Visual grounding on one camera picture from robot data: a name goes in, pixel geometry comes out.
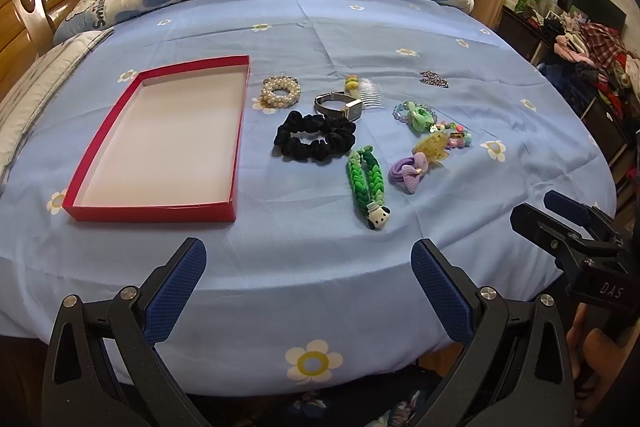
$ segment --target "plaid cloth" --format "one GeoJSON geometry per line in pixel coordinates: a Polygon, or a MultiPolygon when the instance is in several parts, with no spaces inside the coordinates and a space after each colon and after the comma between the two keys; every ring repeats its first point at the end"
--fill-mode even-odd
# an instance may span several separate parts
{"type": "Polygon", "coordinates": [[[587,22],[581,25],[584,42],[589,47],[590,57],[607,70],[611,62],[621,53],[626,53],[618,32],[602,24],[587,22]]]}

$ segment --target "television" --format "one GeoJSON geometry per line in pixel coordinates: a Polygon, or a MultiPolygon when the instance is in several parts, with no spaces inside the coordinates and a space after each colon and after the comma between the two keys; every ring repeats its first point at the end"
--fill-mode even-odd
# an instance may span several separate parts
{"type": "Polygon", "coordinates": [[[558,6],[565,12],[575,6],[591,22],[618,30],[620,34],[625,26],[626,14],[610,0],[558,0],[558,6]]]}

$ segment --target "yellow flower center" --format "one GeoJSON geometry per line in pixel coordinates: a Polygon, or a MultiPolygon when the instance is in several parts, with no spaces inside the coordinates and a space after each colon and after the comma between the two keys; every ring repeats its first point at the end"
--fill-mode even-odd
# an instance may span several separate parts
{"type": "Polygon", "coordinates": [[[298,370],[307,377],[317,377],[324,373],[327,368],[329,368],[329,359],[324,353],[320,353],[320,351],[307,351],[298,359],[298,370]],[[305,362],[309,359],[318,360],[320,362],[318,368],[309,369],[305,367],[305,362]]]}

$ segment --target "red box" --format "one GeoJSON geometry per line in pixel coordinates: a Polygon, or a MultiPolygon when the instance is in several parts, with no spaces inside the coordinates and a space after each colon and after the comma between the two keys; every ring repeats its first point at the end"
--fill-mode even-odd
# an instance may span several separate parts
{"type": "Polygon", "coordinates": [[[142,71],[80,160],[62,208],[78,221],[234,221],[249,57],[142,71]]]}

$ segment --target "purple bow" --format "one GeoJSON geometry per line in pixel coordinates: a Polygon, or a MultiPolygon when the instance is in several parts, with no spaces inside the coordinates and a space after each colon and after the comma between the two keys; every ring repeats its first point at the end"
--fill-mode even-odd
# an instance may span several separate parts
{"type": "Polygon", "coordinates": [[[409,194],[414,194],[418,188],[418,182],[426,174],[429,168],[424,153],[417,152],[413,158],[402,158],[391,165],[389,177],[396,182],[404,182],[409,194]]]}

